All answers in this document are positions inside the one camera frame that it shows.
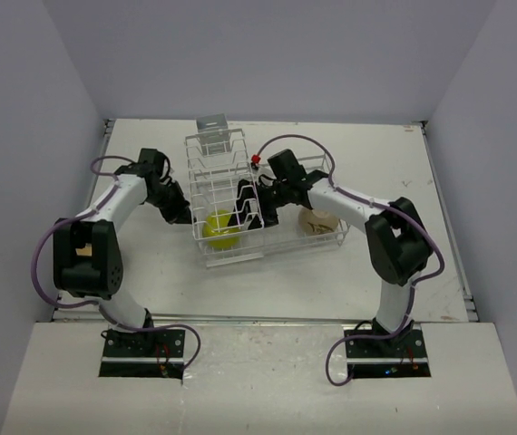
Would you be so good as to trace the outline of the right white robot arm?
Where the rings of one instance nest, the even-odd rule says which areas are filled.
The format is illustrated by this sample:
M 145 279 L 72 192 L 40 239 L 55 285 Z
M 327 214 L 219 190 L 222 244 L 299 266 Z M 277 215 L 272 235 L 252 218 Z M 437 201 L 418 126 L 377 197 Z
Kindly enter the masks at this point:
M 375 331 L 363 337 L 373 340 L 380 354 L 392 356 L 405 346 L 403 331 L 411 322 L 415 287 L 424 279 L 422 271 L 438 248 L 409 199 L 389 202 L 342 188 L 334 179 L 335 160 L 327 158 L 329 171 L 308 172 L 292 150 L 271 156 L 269 183 L 260 179 L 238 182 L 229 222 L 242 223 L 250 213 L 249 202 L 255 199 L 259 216 L 253 218 L 250 229 L 277 225 L 278 209 L 289 204 L 325 211 L 359 229 L 366 236 L 371 265 L 381 278 Z

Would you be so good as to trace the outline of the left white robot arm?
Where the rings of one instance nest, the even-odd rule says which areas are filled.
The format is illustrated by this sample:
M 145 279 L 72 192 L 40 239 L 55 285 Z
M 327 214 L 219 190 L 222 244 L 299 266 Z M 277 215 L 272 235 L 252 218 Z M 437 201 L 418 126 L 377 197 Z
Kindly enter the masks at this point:
M 170 225 L 192 222 L 190 202 L 171 176 L 171 161 L 156 149 L 140 150 L 137 160 L 125 159 L 112 182 L 86 210 L 58 220 L 53 240 L 54 285 L 94 305 L 116 330 L 126 333 L 124 344 L 145 356 L 155 349 L 158 330 L 150 311 L 122 288 L 124 267 L 117 233 L 133 211 L 148 204 Z

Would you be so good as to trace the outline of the white wire dish rack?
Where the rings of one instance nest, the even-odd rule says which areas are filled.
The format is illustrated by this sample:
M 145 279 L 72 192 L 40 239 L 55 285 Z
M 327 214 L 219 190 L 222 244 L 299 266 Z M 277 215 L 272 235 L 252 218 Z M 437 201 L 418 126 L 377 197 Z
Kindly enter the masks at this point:
M 343 220 L 303 224 L 306 213 L 286 205 L 268 213 L 259 190 L 272 183 L 266 162 L 253 169 L 243 130 L 199 132 L 185 138 L 193 238 L 207 267 L 285 250 L 343 244 Z

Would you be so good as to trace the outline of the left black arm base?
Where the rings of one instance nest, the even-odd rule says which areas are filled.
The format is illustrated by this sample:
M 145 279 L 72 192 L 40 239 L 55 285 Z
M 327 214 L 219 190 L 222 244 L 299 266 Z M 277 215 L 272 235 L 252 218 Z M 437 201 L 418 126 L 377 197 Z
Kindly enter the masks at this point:
M 184 330 L 122 333 L 108 329 L 101 337 L 101 378 L 183 379 Z

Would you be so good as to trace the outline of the yellow-green bowl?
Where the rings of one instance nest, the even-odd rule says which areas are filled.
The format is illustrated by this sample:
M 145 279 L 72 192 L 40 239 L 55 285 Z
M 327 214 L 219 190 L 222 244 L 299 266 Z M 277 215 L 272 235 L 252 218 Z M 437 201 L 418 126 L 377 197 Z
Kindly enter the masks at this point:
M 216 249 L 230 249 L 239 242 L 240 228 L 232 226 L 231 213 L 224 209 L 218 209 L 207 215 L 202 235 L 206 243 Z

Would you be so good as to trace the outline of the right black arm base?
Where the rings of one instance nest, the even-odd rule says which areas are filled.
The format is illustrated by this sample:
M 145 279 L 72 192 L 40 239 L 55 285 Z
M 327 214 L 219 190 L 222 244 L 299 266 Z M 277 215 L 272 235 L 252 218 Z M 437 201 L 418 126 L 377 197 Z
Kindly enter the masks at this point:
M 353 379 L 429 378 L 431 369 L 420 325 L 391 340 L 345 343 L 347 374 Z

